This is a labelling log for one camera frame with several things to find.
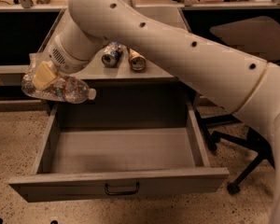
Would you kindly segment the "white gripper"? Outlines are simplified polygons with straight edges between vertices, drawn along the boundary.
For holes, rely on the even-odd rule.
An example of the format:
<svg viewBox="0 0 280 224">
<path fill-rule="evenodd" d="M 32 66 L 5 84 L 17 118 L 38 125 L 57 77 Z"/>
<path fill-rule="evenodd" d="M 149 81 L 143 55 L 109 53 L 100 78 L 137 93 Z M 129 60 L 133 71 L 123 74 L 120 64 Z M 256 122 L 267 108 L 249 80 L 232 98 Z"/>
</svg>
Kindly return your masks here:
<svg viewBox="0 0 280 224">
<path fill-rule="evenodd" d="M 42 61 L 33 77 L 34 86 L 41 91 L 58 77 L 57 68 L 62 73 L 74 74 L 82 70 L 89 62 L 89 60 L 75 58 L 67 52 L 60 35 L 57 35 L 49 45 L 49 57 L 51 61 Z"/>
</svg>

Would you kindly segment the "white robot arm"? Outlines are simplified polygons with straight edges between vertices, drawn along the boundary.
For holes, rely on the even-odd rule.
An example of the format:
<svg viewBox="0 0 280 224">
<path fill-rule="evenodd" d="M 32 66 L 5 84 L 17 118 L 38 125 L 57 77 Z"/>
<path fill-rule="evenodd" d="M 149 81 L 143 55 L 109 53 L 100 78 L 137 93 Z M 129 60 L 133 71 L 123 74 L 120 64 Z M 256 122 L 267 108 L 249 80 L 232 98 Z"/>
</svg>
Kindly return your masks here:
<svg viewBox="0 0 280 224">
<path fill-rule="evenodd" d="M 152 20 L 132 0 L 68 0 L 66 15 L 68 23 L 36 68 L 37 89 L 81 70 L 106 42 L 136 50 L 269 142 L 275 165 L 270 224 L 280 224 L 280 66 Z"/>
</svg>

